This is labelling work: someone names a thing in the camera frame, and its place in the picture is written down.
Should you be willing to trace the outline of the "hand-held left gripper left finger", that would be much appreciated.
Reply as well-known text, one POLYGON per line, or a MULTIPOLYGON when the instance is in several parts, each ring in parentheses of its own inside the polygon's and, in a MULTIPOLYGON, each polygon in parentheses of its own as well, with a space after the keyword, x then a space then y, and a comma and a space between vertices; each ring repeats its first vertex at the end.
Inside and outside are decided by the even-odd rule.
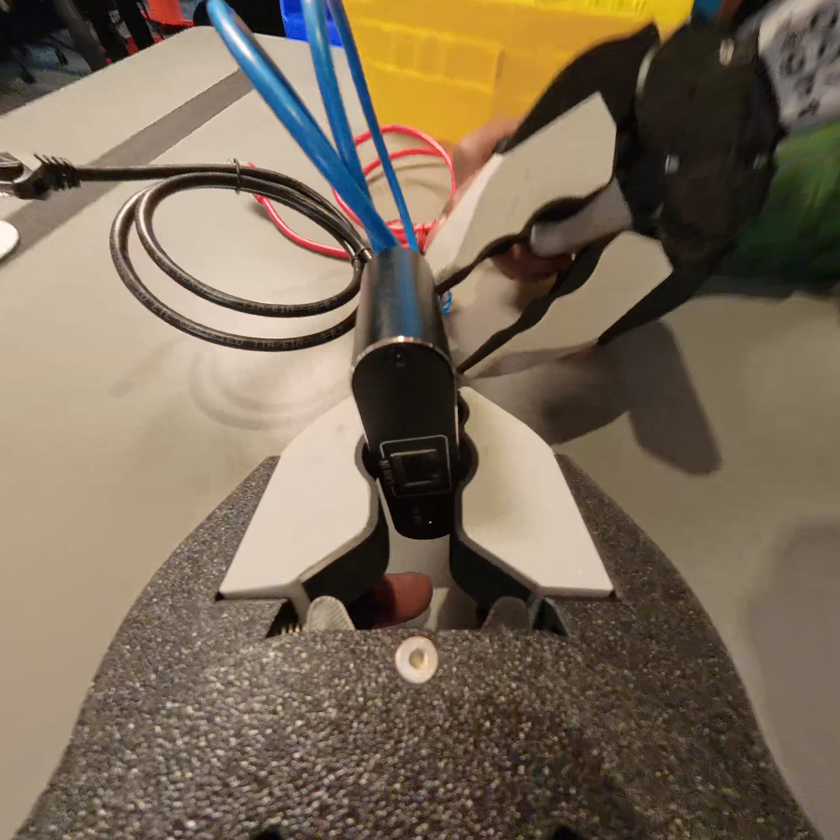
POLYGON ((351 605, 375 588, 390 559, 390 540, 363 443, 352 399, 291 441, 219 585, 218 600, 287 599, 304 617, 321 596, 351 605))

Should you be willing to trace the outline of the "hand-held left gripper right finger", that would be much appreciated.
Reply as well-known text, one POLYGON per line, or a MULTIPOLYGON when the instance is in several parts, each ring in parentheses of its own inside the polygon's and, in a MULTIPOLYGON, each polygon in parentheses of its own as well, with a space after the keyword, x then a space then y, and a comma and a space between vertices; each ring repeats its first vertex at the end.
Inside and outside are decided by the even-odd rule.
POLYGON ((480 607, 506 596, 610 597, 613 582, 552 448, 473 389, 460 398, 469 470, 449 540, 458 587, 480 607))

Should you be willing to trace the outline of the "blue plastic bin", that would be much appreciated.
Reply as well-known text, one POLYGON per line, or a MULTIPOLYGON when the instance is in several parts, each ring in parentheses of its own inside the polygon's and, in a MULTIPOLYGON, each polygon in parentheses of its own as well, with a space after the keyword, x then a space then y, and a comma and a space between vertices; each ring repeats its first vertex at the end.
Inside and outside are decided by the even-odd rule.
MULTIPOLYGON (((285 29, 285 36, 289 39, 300 41, 308 40, 308 34, 305 25, 305 19, 302 12, 301 1, 279 1, 280 13, 283 27, 285 29)), ((332 46, 341 46, 340 33, 335 26, 333 16, 326 1, 324 4, 324 13, 327 21, 328 39, 332 46)))

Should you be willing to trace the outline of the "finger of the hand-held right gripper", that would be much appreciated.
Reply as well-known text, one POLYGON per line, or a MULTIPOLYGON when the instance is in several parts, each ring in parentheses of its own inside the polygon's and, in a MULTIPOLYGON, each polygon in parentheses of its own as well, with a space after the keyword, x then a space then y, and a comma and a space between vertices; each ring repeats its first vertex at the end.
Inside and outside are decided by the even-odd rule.
POLYGON ((651 237, 622 232, 593 245, 516 321, 469 353, 458 372, 502 375, 591 347, 672 269, 665 248, 651 237))
POLYGON ((426 259, 439 292, 527 239, 541 214, 586 203, 613 179, 616 124, 599 91, 494 153, 436 226, 426 259))

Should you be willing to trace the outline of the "person's right forearm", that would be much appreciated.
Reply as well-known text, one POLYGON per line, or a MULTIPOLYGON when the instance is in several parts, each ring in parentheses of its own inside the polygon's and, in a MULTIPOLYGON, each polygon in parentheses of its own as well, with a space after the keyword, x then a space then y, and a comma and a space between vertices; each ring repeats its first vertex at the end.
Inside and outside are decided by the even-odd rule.
POLYGON ((839 279, 839 122, 796 133, 775 152, 761 215, 723 260, 725 277, 815 287, 839 279))

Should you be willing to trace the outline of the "person's left hand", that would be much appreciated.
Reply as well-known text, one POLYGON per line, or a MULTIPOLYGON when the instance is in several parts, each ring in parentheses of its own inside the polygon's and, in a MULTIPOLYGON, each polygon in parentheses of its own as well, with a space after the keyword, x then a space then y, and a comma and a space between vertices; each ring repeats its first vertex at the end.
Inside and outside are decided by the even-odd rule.
POLYGON ((373 628, 405 624, 423 615, 433 594, 433 583, 425 574, 385 574, 373 589, 373 628))

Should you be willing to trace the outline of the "black ethernet port hub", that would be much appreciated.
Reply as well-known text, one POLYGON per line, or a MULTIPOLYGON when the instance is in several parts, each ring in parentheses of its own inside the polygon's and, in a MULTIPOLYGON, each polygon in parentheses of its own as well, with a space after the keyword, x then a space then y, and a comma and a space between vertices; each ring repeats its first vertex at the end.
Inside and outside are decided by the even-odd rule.
POLYGON ((364 267, 350 381, 365 464, 395 530, 414 540, 449 535, 460 460, 458 386, 434 276, 414 250, 384 250, 364 267))

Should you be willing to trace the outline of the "yellow plastic bin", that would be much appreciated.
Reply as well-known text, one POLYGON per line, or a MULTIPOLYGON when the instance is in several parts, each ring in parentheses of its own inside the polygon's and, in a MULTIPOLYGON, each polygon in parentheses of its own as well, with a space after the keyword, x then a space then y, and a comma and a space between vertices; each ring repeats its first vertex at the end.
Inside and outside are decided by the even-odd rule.
POLYGON ((654 23, 667 35, 691 1, 344 3, 377 116, 437 140, 520 117, 592 46, 654 23))

